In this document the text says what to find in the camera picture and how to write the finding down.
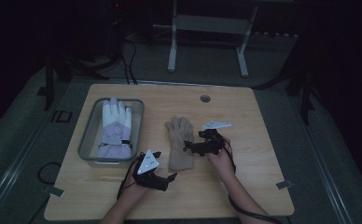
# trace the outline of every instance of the brown glove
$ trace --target brown glove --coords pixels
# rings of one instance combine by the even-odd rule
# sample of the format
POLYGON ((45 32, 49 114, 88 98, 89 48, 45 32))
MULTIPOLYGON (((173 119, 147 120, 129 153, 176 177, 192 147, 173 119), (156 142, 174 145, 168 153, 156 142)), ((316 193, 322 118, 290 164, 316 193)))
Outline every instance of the brown glove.
POLYGON ((169 130, 171 150, 169 168, 179 171, 193 167, 193 153, 184 141, 193 142, 193 126, 186 118, 174 117, 164 124, 169 130))

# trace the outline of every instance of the gray carpet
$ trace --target gray carpet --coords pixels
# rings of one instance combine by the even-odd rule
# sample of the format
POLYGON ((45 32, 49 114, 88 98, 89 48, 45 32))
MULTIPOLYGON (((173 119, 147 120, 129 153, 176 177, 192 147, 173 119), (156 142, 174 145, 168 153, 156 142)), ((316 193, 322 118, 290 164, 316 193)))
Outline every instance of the gray carpet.
MULTIPOLYGON (((245 54, 249 78, 240 77, 234 48, 220 48, 202 43, 194 47, 187 41, 178 46, 175 72, 167 72, 170 47, 164 42, 144 42, 138 36, 129 38, 137 51, 132 71, 140 83, 186 83, 223 86, 253 86, 275 77, 295 39, 255 35, 245 54)), ((125 46, 130 63, 132 45, 125 46)), ((122 64, 101 71, 111 77, 108 83, 125 83, 122 64)), ((0 120, 0 181, 12 162, 24 157, 21 171, 0 197, 0 223, 98 223, 90 221, 48 222, 43 217, 47 187, 37 172, 49 162, 62 163, 65 150, 77 124, 88 89, 99 81, 74 72, 71 83, 56 81, 55 102, 44 112, 45 98, 36 96, 45 84, 45 73, 35 74, 17 100, 0 120), (70 122, 51 121, 57 111, 72 112, 70 122)), ((315 107, 309 112, 311 125, 306 127, 298 114, 300 97, 287 97, 285 85, 279 83, 266 91, 255 91, 259 108, 267 126, 275 153, 296 208, 294 215, 279 217, 283 223, 362 223, 362 177, 355 168, 347 146, 328 112, 312 97, 315 107), (343 210, 332 193, 336 189, 343 210)), ((43 177, 54 181, 56 165, 43 170, 43 177)), ((236 219, 147 220, 135 223, 238 223, 236 219)))

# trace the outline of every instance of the work glove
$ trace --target work glove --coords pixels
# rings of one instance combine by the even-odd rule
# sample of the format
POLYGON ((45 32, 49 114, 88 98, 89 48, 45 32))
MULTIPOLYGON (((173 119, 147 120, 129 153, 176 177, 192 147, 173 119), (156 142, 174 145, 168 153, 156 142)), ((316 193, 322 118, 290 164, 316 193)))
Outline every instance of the work glove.
POLYGON ((132 109, 117 98, 103 102, 103 136, 100 158, 129 159, 131 149, 132 109))
POLYGON ((193 153, 184 141, 193 142, 193 126, 186 118, 174 117, 164 124, 169 131, 171 149, 169 168, 179 171, 193 167, 193 153))

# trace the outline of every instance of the wooden table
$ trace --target wooden table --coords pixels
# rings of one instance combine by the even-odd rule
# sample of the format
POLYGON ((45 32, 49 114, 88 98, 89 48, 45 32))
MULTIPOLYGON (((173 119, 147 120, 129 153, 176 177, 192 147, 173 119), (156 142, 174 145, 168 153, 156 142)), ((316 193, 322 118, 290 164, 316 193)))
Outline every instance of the wooden table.
MULTIPOLYGON (((261 206, 273 216, 294 212, 272 143, 251 89, 206 86, 94 84, 90 87, 77 126, 64 157, 55 187, 64 190, 62 198, 50 196, 48 220, 101 219, 116 201, 118 187, 127 168, 100 168, 88 165, 77 154, 93 104, 103 97, 140 99, 145 113, 140 151, 161 151, 155 174, 169 175, 170 140, 164 122, 173 116, 186 117, 194 125, 195 142, 202 142, 198 131, 210 120, 229 121, 232 126, 218 129, 231 140, 237 176, 261 206), (211 101, 203 103, 201 96, 211 101)), ((205 157, 195 155, 194 167, 178 173, 167 191, 151 189, 129 214, 128 219, 236 217, 228 194, 205 157)))

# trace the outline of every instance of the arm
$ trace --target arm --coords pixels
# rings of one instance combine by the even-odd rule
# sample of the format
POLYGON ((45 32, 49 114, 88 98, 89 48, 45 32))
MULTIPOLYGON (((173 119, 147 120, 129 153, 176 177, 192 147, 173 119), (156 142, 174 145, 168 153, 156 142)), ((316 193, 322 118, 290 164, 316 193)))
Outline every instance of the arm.
MULTIPOLYGON (((230 146, 226 144, 226 149, 229 150, 230 146)), ((269 214, 251 197, 248 191, 244 188, 233 171, 230 157, 225 149, 222 149, 218 155, 213 153, 206 154, 208 160, 213 164, 219 178, 225 185, 232 200, 243 210, 268 216, 269 214)), ((249 217, 239 213, 239 219, 243 224, 266 224, 270 223, 254 217, 249 217)))
POLYGON ((126 187, 119 199, 106 213, 100 224, 121 224, 129 212, 140 202, 144 197, 148 188, 133 184, 134 178, 129 174, 125 182, 126 187))

